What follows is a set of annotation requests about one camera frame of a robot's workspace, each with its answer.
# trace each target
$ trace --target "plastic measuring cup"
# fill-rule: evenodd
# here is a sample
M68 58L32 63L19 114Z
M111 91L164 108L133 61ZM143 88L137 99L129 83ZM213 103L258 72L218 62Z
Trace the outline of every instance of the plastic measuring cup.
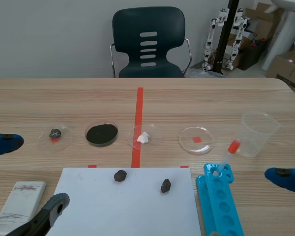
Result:
M240 147L237 152L245 157L257 156L279 127L280 123L266 113L259 111L244 113L238 134Z

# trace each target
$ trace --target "white sink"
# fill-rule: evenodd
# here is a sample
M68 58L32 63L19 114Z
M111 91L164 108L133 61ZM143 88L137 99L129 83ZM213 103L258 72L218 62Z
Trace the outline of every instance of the white sink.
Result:
M295 11L295 0L271 0L273 4L288 11Z
M295 0L271 0L276 6L285 9L286 18L282 16L282 28L268 49L265 60L261 66L262 70L269 70L276 55L286 53L290 50L295 40Z

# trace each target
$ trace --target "sink pedestal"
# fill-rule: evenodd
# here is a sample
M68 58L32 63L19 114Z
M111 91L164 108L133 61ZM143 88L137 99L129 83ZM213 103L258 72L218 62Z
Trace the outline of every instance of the sink pedestal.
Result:
M282 29L277 36L272 47L269 48L268 53L266 54L263 65L261 66L262 70L269 70L274 58L276 55L286 53L290 50L293 42L295 40L295 12L288 11L285 22L282 26Z

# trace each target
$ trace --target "chair metal leg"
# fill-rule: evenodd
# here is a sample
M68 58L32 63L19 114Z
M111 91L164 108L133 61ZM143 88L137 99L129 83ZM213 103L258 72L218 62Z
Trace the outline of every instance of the chair metal leg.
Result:
M113 58L113 46L114 45L115 45L114 43L110 45L110 57L111 57L111 60L112 60L113 75L114 75L114 78L116 78L115 66L114 66L114 58Z
M189 68L189 66L190 66L190 64L191 64L191 61L192 61L192 54L191 54L191 51L190 51L190 42L189 42L189 39L187 39L187 38L185 38L185 40L187 41L187 44L188 44L190 60L189 60L189 64L187 65L187 68L183 71L183 75L186 74L187 69Z

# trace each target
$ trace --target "black pole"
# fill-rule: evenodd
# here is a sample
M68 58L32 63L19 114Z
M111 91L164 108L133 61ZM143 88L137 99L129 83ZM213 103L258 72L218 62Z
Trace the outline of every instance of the black pole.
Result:
M216 49L216 55L215 60L213 64L212 71L222 74L222 62L223 62L223 56L225 53L225 49L227 46L228 38L230 36L234 18L237 12L239 0L230 0L228 2L228 9L230 10L228 13L227 21L225 22L222 33L220 37L220 41L218 42L218 47Z

